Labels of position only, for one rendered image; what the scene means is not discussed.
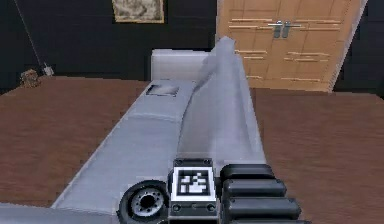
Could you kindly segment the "beige framed wall picture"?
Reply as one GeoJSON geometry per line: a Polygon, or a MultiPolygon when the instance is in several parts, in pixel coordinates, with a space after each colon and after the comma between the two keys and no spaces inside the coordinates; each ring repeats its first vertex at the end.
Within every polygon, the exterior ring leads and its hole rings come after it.
{"type": "Polygon", "coordinates": [[[162,24],[164,0],[111,0],[116,22],[162,24]]]}

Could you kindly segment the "flat grey object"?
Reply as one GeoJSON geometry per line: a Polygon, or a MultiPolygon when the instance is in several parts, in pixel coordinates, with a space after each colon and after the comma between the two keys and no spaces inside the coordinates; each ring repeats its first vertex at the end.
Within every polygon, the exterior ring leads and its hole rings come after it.
{"type": "Polygon", "coordinates": [[[177,86],[153,84],[148,88],[146,94],[155,95],[155,96],[175,97],[178,91],[179,91],[179,88],[177,86]]]}

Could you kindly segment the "light grey sofa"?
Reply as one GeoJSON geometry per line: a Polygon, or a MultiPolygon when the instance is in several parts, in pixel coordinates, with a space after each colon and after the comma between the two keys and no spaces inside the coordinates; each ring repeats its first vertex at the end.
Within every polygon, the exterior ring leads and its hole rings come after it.
{"type": "Polygon", "coordinates": [[[266,164],[242,59],[222,37],[193,66],[157,75],[49,207],[0,203],[0,224],[119,224],[123,194],[144,180],[166,181],[177,158],[266,164]],[[147,95],[153,84],[175,97],[147,95]]]}

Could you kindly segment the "small brown lumpy object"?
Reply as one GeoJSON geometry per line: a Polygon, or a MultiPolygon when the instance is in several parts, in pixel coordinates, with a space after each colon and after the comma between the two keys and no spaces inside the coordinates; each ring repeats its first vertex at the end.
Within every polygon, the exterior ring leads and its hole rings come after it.
{"type": "Polygon", "coordinates": [[[38,73],[34,69],[24,71],[20,75],[20,85],[25,88],[34,88],[41,84],[38,73]]]}

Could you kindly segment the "wooden double door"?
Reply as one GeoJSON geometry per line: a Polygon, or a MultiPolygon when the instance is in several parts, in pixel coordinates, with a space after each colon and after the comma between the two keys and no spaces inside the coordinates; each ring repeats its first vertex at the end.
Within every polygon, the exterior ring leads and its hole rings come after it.
{"type": "Polygon", "coordinates": [[[368,0],[217,0],[216,36],[235,41],[252,88],[330,92],[368,0]],[[300,24],[287,38],[269,23],[300,24]]]}

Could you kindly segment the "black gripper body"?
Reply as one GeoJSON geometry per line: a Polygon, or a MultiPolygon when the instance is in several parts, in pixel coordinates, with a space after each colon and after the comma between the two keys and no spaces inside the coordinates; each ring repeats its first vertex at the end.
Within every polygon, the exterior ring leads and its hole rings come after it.
{"type": "Polygon", "coordinates": [[[167,219],[168,202],[165,182],[145,180],[123,194],[116,214],[120,224],[160,224],[167,219]]]}

